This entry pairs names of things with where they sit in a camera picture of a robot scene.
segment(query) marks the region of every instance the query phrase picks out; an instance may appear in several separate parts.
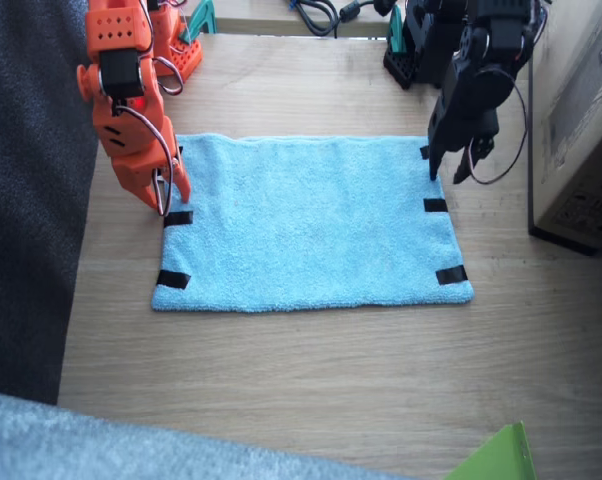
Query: light blue towel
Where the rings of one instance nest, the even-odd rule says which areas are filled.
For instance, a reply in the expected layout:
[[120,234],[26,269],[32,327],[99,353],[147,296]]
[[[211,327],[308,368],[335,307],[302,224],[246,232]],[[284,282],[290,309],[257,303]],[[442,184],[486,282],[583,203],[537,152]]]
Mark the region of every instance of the light blue towel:
[[0,395],[0,480],[66,478],[400,480],[403,477],[183,432],[111,423]]
[[443,199],[421,156],[427,139],[197,135],[179,142],[193,193],[182,204],[175,192],[155,310],[472,299],[458,275],[463,258],[450,216],[424,207]]

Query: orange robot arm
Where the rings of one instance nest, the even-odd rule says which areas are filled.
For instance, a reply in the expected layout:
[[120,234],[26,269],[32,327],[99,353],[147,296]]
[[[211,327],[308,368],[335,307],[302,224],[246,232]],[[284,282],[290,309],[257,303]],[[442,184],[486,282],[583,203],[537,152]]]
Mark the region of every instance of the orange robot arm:
[[[77,81],[84,100],[93,100],[94,127],[121,186],[167,215],[172,184],[184,202],[191,187],[159,88],[180,93],[202,52],[198,41],[187,45],[178,39],[185,24],[177,9],[167,2],[150,4],[152,11],[146,0],[89,0],[86,30],[92,63],[77,68]],[[168,89],[157,79],[172,74],[179,89]],[[165,205],[159,174],[169,179]]]

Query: gray fabric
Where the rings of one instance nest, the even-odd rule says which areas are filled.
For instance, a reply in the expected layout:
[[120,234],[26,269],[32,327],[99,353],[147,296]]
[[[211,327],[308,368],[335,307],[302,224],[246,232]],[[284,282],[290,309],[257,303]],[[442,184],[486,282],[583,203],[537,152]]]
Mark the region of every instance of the gray fabric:
[[97,139],[87,1],[0,1],[0,392],[56,402]]
[[398,480],[400,477],[170,430],[110,423],[0,395],[0,479],[12,478]]

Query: green object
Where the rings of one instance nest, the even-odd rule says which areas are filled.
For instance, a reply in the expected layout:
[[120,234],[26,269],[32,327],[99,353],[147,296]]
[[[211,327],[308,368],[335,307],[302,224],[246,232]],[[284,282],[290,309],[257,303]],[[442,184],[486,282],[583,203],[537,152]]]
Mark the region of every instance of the green object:
[[392,7],[390,15],[390,28],[387,36],[388,43],[392,46],[392,53],[408,53],[403,38],[403,23],[401,22],[401,10],[396,5]]
[[214,15],[212,0],[201,0],[190,17],[188,28],[179,35],[179,40],[192,45],[201,32],[217,33],[217,18]]
[[523,422],[508,425],[446,480],[537,480]]

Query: wood grain surface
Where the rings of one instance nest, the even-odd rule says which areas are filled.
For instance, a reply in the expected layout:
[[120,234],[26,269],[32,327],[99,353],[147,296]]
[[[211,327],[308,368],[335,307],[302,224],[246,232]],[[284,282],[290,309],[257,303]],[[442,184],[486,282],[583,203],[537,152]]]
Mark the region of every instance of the wood grain surface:
[[[333,0],[337,11],[350,3],[348,0]],[[403,1],[398,5],[404,11]],[[197,1],[184,7],[190,15]],[[296,10],[289,9],[290,0],[217,0],[214,9],[220,33],[249,33],[255,35],[312,35]],[[320,25],[327,25],[327,17],[314,8],[307,8],[310,18]],[[383,37],[388,33],[390,15],[380,16],[372,5],[361,7],[359,16],[338,27],[342,37]]]
[[[203,47],[186,92],[166,100],[181,134],[423,135],[437,96],[402,91],[382,41],[217,35]],[[499,114],[484,175],[522,134],[515,96]],[[525,155],[492,187],[453,186],[458,159],[441,177],[471,304],[159,314],[161,222],[100,151],[60,405],[424,479],[524,420],[539,478],[602,479],[602,255],[528,236]]]

